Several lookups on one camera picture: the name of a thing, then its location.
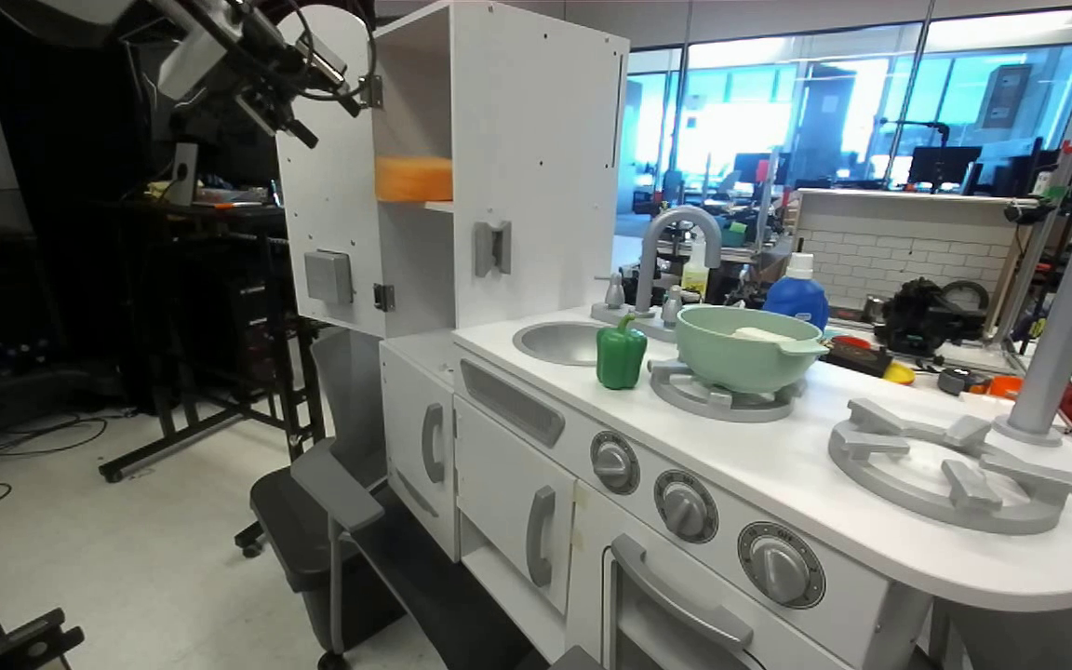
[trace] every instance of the blue object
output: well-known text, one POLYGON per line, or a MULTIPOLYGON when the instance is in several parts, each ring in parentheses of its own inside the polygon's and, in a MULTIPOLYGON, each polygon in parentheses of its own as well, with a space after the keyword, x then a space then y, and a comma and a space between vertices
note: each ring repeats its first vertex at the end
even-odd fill
POLYGON ((815 280, 799 274, 781 274, 778 284, 770 284, 763 307, 809 319, 815 326, 826 326, 829 319, 826 290, 815 280))

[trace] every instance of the orange container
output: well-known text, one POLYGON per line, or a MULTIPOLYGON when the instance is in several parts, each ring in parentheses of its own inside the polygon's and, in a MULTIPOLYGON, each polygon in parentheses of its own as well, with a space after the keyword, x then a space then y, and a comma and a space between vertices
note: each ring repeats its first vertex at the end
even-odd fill
POLYGON ((454 161, 378 161, 376 193, 378 202, 454 202, 454 161))

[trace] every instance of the faucet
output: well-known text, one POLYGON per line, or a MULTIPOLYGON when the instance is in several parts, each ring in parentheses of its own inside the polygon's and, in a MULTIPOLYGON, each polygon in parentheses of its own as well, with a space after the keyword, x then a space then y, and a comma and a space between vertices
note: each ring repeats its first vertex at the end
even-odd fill
POLYGON ((645 249, 639 249, 639 274, 637 274, 637 315, 649 315, 652 307, 652 280, 656 280, 656 240, 660 240, 660 229, 670 227, 670 222, 692 222, 692 229, 701 229, 706 237, 706 255, 703 263, 706 268, 718 268, 722 263, 722 229, 713 222, 713 217, 706 217, 703 207, 670 207, 662 217, 656 217, 645 229, 645 249))

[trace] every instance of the white countertop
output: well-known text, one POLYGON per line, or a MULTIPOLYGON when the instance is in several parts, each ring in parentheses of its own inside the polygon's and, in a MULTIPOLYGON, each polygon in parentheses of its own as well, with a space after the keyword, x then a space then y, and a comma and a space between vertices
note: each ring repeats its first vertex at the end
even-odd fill
MULTIPOLYGON (((539 319, 584 319, 584 307, 539 319)), ((1072 608, 1072 497, 1053 533, 994 536, 902 510, 855 487, 826 458, 826 436, 850 418, 850 399, 878 399, 892 414, 945 423, 960 414, 1001 418, 1003 402, 903 389, 861 373, 810 364, 790 420, 727 423, 665 405, 649 381, 639 381, 637 389, 601 389, 590 367, 546 364, 522 355, 512 330, 539 319, 465 326, 456 330, 456 347, 662 458, 695 467, 713 487, 727 487, 891 582, 990 611, 1072 608)), ((649 358, 665 361, 677 358, 677 350, 652 341, 649 358)), ((990 433, 990 444, 1022 461, 1072 472, 1072 440, 1066 440, 1066 448, 1022 448, 990 433)))

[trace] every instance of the stove knob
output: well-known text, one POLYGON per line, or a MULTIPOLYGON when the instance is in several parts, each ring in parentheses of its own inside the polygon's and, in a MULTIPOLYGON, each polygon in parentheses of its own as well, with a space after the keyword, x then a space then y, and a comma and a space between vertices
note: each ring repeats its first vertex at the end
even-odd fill
POLYGON ((590 466, 608 492, 628 496, 639 485, 637 451, 611 433, 595 436, 590 466))
POLYGON ((817 559, 778 530, 739 533, 739 559, 755 587, 778 608, 810 608, 826 593, 817 559))
POLYGON ((662 526, 683 544, 703 544, 718 530, 718 510, 712 496, 683 472, 660 475, 656 506, 662 526))

